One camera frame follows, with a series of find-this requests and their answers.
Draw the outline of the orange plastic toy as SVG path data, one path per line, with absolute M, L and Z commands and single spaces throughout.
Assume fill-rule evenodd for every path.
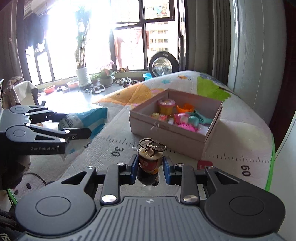
M 194 111 L 194 106 L 189 104 L 189 103 L 185 103 L 183 104 L 183 106 L 180 105 L 176 105 L 176 109 L 177 109 L 177 113 L 192 113 Z

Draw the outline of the blue plastic basin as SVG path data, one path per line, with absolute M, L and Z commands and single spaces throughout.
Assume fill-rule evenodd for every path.
M 151 73 L 144 73 L 142 76 L 143 76 L 144 80 L 149 80 L 149 79 L 153 78 Z

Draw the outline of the grey flower pot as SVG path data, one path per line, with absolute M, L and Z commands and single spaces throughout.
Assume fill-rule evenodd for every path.
M 105 88 L 110 87 L 113 85 L 113 78 L 110 76 L 100 77 L 100 84 L 103 85 Z

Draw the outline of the pink hat teal toy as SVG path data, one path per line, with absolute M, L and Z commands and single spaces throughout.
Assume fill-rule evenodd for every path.
M 189 115 L 187 113 L 174 114 L 175 124 L 176 125 L 191 125 L 194 128 L 197 128 L 200 124 L 199 119 L 196 116 Z

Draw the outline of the white tall plant pot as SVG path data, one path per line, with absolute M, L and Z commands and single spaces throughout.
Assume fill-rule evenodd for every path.
M 91 83 L 86 67 L 77 69 L 76 72 L 77 72 L 77 78 L 79 81 L 79 83 L 78 83 L 79 87 L 86 87 L 87 85 L 89 85 Z

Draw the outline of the draped chair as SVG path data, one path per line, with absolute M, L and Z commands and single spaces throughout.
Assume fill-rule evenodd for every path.
M 20 76 L 12 77 L 1 90 L 1 108 L 9 109 L 15 105 L 39 105 L 37 87 Z

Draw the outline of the red plastic basin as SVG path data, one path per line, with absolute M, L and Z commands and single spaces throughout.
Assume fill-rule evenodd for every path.
M 51 86 L 48 86 L 44 89 L 44 92 L 46 94 L 50 94 L 50 93 L 53 93 L 55 91 L 55 85 L 51 85 Z

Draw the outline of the pink cardboard box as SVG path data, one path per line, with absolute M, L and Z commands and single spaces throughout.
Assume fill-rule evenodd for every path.
M 158 101 L 161 99 L 172 99 L 180 106 L 189 103 L 194 106 L 194 110 L 207 118 L 212 118 L 213 121 L 209 125 L 204 125 L 205 129 L 197 127 L 197 132 L 179 128 L 174 119 L 174 114 L 178 114 L 176 106 L 166 121 L 155 120 L 151 115 L 159 113 Z M 130 111 L 130 129 L 133 134 L 152 138 L 180 154 L 200 160 L 210 143 L 221 112 L 222 101 L 167 89 Z

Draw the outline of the teal plastic crank toy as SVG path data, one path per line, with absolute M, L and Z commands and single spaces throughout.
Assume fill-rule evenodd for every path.
M 197 110 L 193 112 L 186 112 L 189 115 L 189 122 L 198 126 L 199 124 L 209 125 L 212 123 L 212 118 L 207 118 L 204 115 L 200 114 Z

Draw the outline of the blue white tissue pack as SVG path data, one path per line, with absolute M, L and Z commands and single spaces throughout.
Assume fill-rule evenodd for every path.
M 67 114 L 59 121 L 58 130 L 64 128 L 88 128 L 91 130 L 90 139 L 93 139 L 107 123 L 107 112 L 107 108 L 99 107 L 83 113 Z

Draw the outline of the colourful play mat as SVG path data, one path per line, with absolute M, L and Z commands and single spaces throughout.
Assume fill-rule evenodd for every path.
M 66 113 L 65 122 L 99 130 L 86 140 L 73 140 L 61 155 L 31 156 L 15 199 L 88 166 L 105 170 L 127 163 L 142 138 L 166 146 L 173 163 L 195 169 L 215 166 L 264 190 L 273 176 L 273 136 L 265 121 L 241 98 L 210 76 L 182 71 L 123 88 L 84 102 L 82 93 L 54 94 L 45 106 Z

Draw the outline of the black red doll keychain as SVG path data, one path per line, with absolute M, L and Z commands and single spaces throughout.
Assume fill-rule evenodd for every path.
M 137 179 L 143 185 L 156 187 L 166 146 L 152 138 L 142 138 L 138 144 L 139 149 L 132 148 L 138 155 Z

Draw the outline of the yellow red lucky toy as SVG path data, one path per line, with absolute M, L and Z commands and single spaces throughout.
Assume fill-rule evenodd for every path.
M 153 113 L 151 117 L 158 121 L 166 121 L 168 116 L 160 113 Z

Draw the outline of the pink lid yellow cup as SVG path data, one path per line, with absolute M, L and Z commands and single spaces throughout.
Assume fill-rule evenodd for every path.
M 172 99 L 161 99 L 158 101 L 159 113 L 162 115 L 170 115 L 173 112 L 173 108 L 176 102 Z

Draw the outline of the round black mirror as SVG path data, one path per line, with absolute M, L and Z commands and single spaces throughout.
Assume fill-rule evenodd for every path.
M 179 69 L 177 59 L 167 51 L 158 51 L 149 61 L 149 71 L 152 77 L 176 73 Z

